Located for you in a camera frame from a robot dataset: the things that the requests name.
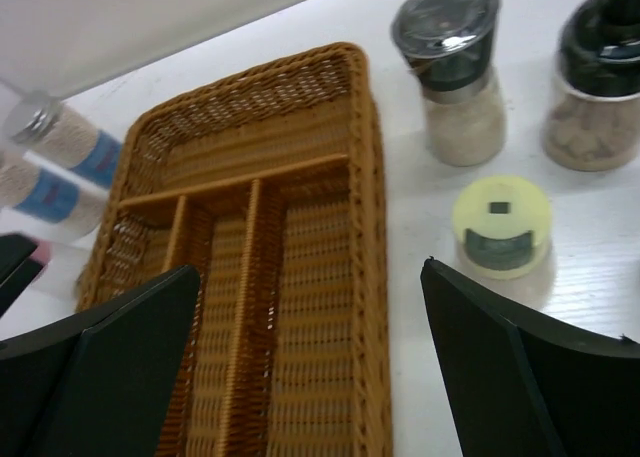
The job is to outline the yellow cap spice bottle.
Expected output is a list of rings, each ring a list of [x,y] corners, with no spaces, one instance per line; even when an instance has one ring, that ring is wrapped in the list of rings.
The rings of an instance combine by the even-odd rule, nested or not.
[[[551,203],[523,177],[492,175],[460,192],[452,225],[459,249],[477,274],[513,280],[530,273],[549,251]]]

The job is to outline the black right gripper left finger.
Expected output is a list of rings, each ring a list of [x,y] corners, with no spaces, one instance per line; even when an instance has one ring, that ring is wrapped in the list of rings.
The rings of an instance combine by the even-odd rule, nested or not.
[[[2,455],[153,455],[199,286],[179,266],[2,341]]]

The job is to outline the silver cap blue label shaker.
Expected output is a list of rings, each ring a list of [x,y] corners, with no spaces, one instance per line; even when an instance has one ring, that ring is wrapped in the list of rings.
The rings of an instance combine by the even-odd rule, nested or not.
[[[121,142],[47,93],[22,97],[1,135],[9,146],[34,152],[99,187],[108,189],[113,183]]]

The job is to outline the clear lid salt grinder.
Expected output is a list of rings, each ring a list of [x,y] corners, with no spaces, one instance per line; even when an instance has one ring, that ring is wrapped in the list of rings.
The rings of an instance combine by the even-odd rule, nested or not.
[[[391,33],[420,84],[433,155],[455,167],[503,148],[506,113],[492,62],[501,0],[406,0]]]

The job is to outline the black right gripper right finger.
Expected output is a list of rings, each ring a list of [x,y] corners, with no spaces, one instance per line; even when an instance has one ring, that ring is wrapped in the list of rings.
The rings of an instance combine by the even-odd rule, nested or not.
[[[552,318],[434,258],[421,284],[464,455],[638,455],[638,342]]]

